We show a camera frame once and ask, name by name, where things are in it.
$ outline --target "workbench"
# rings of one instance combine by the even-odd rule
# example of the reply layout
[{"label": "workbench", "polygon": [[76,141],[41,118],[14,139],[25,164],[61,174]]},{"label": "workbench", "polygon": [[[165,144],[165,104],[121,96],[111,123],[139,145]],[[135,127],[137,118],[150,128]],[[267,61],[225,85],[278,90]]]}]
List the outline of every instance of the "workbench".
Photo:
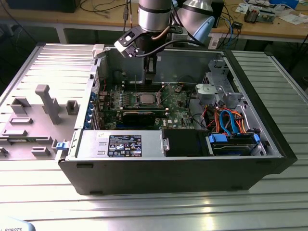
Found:
[{"label": "workbench", "polygon": [[[31,95],[37,84],[51,85],[51,96],[59,104],[81,102],[92,49],[37,46],[0,97],[0,130],[11,116],[15,97],[41,104]],[[2,157],[1,214],[30,221],[37,231],[307,230],[307,95],[273,56],[232,53],[298,158],[282,174],[268,175],[248,191],[83,196],[54,160]]]},{"label": "workbench", "polygon": [[[99,3],[109,2],[109,0],[93,0],[94,5]],[[235,21],[243,23],[243,28],[239,35],[240,39],[252,40],[268,40],[268,41],[281,41],[281,42],[302,42],[308,31],[308,24],[293,25],[280,18],[276,18],[273,24],[266,23],[245,23],[244,14],[235,13],[236,5],[241,3],[241,0],[226,0],[227,8],[230,15]],[[124,0],[116,0],[115,2],[106,5],[106,8],[111,8],[124,3]],[[92,10],[91,1],[87,1],[84,8]],[[11,15],[21,25],[25,26],[42,26],[53,27],[56,29],[59,41],[67,43],[64,29],[89,29],[89,30],[108,30],[108,31],[122,31],[123,30],[123,10],[124,6],[110,10],[109,18],[87,12],[81,8],[77,8],[75,13],[60,13],[60,12],[46,12],[46,11],[31,11],[31,10],[11,10],[6,5]],[[132,4],[133,11],[133,26],[138,24],[138,4]],[[297,10],[308,10],[308,6],[304,7],[298,5]],[[0,9],[0,24],[12,25],[15,22],[9,15]],[[225,37],[228,33],[228,28],[223,20],[220,20],[217,28],[213,28],[210,33],[212,37],[209,48],[214,49],[218,44],[218,39]]]}]

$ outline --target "warning label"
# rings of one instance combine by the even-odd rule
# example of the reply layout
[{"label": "warning label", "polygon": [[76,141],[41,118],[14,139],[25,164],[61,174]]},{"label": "warning label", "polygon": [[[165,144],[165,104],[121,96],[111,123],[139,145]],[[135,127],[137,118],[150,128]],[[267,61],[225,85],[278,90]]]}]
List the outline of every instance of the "warning label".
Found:
[{"label": "warning label", "polygon": [[109,136],[109,157],[141,157],[141,136]]}]

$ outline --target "motherboard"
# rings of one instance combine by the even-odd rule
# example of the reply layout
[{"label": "motherboard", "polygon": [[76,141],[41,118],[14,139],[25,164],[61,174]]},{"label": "motherboard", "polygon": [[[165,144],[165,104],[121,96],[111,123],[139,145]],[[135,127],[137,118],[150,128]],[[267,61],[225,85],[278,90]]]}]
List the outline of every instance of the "motherboard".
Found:
[{"label": "motherboard", "polygon": [[116,85],[100,92],[101,128],[193,128],[187,107],[191,91],[179,83]]}]

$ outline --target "white label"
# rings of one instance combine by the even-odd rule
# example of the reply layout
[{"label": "white label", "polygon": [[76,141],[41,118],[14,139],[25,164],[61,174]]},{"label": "white label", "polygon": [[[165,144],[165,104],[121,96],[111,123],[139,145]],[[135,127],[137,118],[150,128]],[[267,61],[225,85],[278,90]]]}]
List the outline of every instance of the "white label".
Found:
[{"label": "white label", "polygon": [[106,132],[106,131],[99,131],[96,134],[96,138],[109,138],[110,136],[110,132]]}]

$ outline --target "wooden desk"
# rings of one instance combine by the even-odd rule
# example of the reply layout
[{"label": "wooden desk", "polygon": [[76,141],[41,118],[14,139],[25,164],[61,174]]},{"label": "wooden desk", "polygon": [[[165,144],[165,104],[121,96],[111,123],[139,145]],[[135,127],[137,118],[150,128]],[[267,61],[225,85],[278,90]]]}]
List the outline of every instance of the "wooden desk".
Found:
[{"label": "wooden desk", "polygon": [[[94,4],[108,2],[109,0],[93,0]],[[293,25],[280,18],[276,18],[273,24],[267,23],[245,23],[244,14],[234,12],[236,4],[241,3],[241,0],[226,0],[227,8],[230,15],[235,21],[243,23],[243,28],[239,36],[240,39],[254,39],[254,40],[269,40],[269,41],[288,41],[288,42],[302,42],[308,33],[308,24]],[[101,9],[111,8],[119,4],[123,4],[124,0],[116,0],[115,2],[101,7]],[[93,29],[93,30],[123,30],[123,10],[124,6],[112,9],[109,11],[109,18],[97,15],[93,12],[87,12],[78,8],[75,13],[60,13],[60,12],[45,12],[45,11],[31,11],[31,10],[11,10],[6,6],[9,12],[22,25],[28,26],[46,26],[54,27],[57,30],[59,40],[61,43],[67,43],[64,28],[75,29]],[[91,1],[87,1],[84,8],[92,10]],[[137,9],[138,4],[132,4],[133,9],[133,25],[138,24]],[[308,10],[308,7],[299,5],[297,10]],[[0,8],[0,24],[14,24],[14,21],[7,15],[7,13]],[[211,30],[212,46],[217,39],[224,37],[228,32],[223,20],[220,20],[217,28]]]}]

